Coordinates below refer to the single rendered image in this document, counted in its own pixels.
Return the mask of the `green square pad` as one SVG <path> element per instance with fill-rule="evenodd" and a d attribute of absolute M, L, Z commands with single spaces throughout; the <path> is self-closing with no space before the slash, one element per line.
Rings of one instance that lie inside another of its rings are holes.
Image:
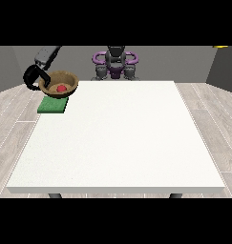
<path fill-rule="evenodd" d="M 40 103 L 38 113 L 63 113 L 66 109 L 69 98 L 52 98 L 44 96 Z"/>

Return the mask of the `brown wooden bowl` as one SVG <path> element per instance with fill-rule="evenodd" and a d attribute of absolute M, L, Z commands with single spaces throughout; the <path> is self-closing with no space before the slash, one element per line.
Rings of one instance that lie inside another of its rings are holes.
<path fill-rule="evenodd" d="M 39 79 L 39 88 L 42 92 L 52 98 L 65 98 L 72 95 L 78 87 L 79 79 L 75 74 L 69 71 L 52 71 L 48 73 L 51 82 L 48 87 L 45 87 L 45 80 Z M 65 91 L 58 91 L 59 86 L 65 86 Z"/>

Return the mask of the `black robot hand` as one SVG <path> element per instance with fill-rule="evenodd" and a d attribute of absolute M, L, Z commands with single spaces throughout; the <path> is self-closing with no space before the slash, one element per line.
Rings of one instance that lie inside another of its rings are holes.
<path fill-rule="evenodd" d="M 37 65 L 30 65 L 24 72 L 23 79 L 27 88 L 32 91 L 39 91 L 40 88 L 35 86 L 34 83 L 38 77 L 41 77 L 44 81 L 44 87 L 47 88 L 51 82 L 51 78 L 48 74 L 40 69 Z"/>

